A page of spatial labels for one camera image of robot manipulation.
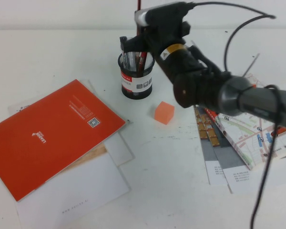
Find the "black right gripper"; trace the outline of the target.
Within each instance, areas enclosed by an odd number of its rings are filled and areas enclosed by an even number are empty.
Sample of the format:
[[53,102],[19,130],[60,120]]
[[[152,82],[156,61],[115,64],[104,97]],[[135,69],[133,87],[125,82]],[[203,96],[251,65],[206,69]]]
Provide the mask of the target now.
[[161,52],[173,44],[185,44],[190,33],[187,21],[168,22],[159,26],[138,26],[138,35],[123,43],[125,52]]

